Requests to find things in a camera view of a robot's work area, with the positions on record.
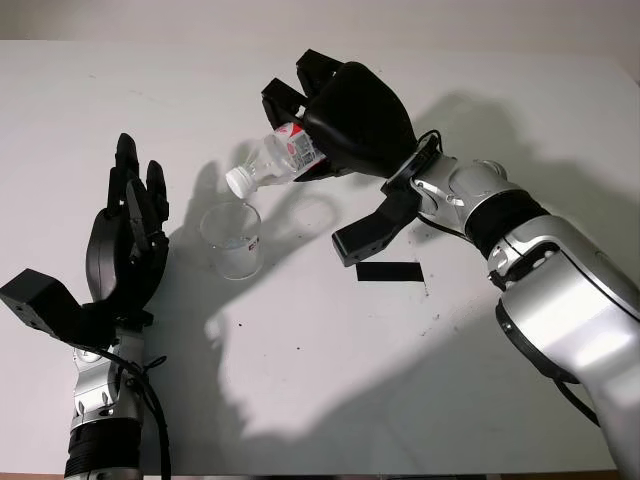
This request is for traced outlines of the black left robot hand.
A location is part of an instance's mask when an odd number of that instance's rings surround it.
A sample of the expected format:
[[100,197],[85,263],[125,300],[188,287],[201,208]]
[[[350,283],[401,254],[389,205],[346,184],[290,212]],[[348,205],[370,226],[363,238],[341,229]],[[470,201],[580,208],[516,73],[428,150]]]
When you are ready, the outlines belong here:
[[163,223],[169,202],[161,165],[149,162],[140,177],[134,139],[122,133],[109,172],[106,207],[95,217],[85,270],[93,305],[128,329],[153,322],[146,310],[163,277],[169,239]]

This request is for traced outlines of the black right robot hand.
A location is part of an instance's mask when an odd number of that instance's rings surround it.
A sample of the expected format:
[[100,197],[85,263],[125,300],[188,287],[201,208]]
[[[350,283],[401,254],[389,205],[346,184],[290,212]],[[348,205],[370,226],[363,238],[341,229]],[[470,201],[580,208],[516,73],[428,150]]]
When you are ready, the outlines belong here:
[[388,179],[416,150],[404,105],[365,65],[309,49],[296,62],[296,73],[302,92],[274,78],[261,97],[272,128],[296,124],[325,155],[298,182],[349,173]]

